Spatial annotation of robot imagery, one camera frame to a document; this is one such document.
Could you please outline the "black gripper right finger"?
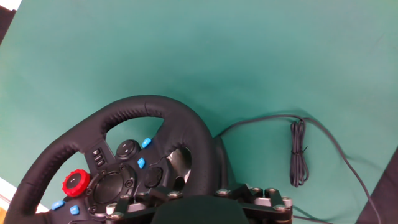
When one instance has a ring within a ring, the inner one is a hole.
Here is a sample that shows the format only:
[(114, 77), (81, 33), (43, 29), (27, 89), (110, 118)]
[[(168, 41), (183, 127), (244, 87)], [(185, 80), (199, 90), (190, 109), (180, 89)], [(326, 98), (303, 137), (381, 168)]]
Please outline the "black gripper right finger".
[(233, 201), (237, 206), (235, 212), (232, 208), (222, 207), (228, 218), (237, 223), (271, 223), (292, 224), (292, 200), (283, 199), (275, 188), (262, 189), (248, 187), (246, 184), (235, 183), (228, 187), (218, 189), (215, 197), (223, 198), (225, 202)]

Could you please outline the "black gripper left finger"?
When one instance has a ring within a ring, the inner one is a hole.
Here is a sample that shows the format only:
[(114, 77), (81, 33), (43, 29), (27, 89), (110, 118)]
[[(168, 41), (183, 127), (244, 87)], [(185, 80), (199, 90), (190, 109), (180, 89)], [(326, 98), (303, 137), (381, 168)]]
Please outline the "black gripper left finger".
[(113, 212), (106, 216), (105, 223), (150, 223), (161, 205), (182, 197), (182, 191), (163, 186), (151, 188), (146, 192), (138, 192), (135, 196), (122, 195)]

